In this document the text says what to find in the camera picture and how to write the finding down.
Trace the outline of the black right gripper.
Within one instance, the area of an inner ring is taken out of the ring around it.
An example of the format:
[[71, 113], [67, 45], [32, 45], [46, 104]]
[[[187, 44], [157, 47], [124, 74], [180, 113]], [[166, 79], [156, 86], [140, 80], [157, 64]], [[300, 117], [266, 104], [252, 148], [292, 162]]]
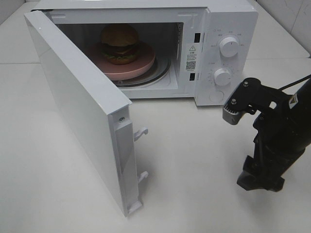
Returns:
[[260, 115], [254, 121], [258, 130], [254, 156], [247, 156], [237, 185], [246, 191], [264, 189], [278, 192], [282, 177], [269, 180], [262, 175], [282, 175], [306, 149], [306, 87], [293, 95], [261, 86], [256, 78], [244, 79], [223, 106], [223, 119], [237, 125], [245, 113]]

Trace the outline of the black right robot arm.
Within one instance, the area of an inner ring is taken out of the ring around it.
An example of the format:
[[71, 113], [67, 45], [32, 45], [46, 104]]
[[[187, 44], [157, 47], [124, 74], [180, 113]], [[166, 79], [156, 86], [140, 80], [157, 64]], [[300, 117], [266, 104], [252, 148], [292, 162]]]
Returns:
[[237, 179], [237, 184], [247, 191], [280, 191], [285, 182], [282, 175], [311, 143], [311, 77], [299, 81], [304, 84], [288, 95], [283, 88], [246, 78], [223, 106], [223, 119], [231, 125], [238, 124], [246, 113], [260, 111], [253, 123], [258, 131], [254, 155], [246, 157]]

